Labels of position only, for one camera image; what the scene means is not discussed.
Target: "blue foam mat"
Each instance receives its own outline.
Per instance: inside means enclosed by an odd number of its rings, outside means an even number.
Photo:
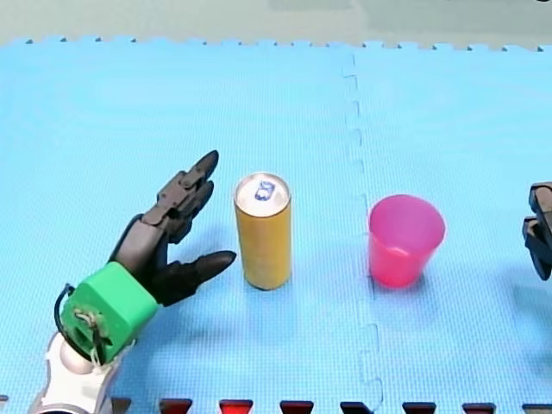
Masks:
[[[161,310],[116,383],[130,413],[161,398],[190,398],[189,412],[251,399],[255,414],[294,399],[315,413],[549,402],[550,287],[521,223],[552,173],[550,53],[59,40],[0,49],[7,413],[43,385],[62,286],[213,148],[215,195],[171,259],[238,251],[232,190],[268,170],[293,191],[292,280],[258,292],[238,260]],[[394,192],[434,202],[448,233],[424,284],[390,294],[366,276],[365,222]]]

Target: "aluminum can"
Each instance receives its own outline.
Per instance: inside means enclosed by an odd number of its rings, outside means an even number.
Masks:
[[[287,183],[268,172],[240,181],[234,193],[241,264],[249,284],[282,286],[292,274],[292,195]]]

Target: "wire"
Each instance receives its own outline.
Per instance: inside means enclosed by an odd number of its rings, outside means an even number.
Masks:
[[[71,296],[72,293],[75,292],[75,288],[69,285],[68,283],[63,288],[63,291],[61,291],[58,298],[55,300],[55,304],[53,306],[53,320],[55,321],[55,326],[58,330],[58,332],[63,336],[63,338],[66,340],[66,342],[71,346],[71,348],[80,356],[85,358],[87,361],[91,361],[91,357],[86,354],[80,347],[75,343],[73,339],[67,334],[66,330],[63,328],[63,324],[61,323],[60,319],[60,307],[61,307],[61,301],[63,300],[63,297],[65,295]]]

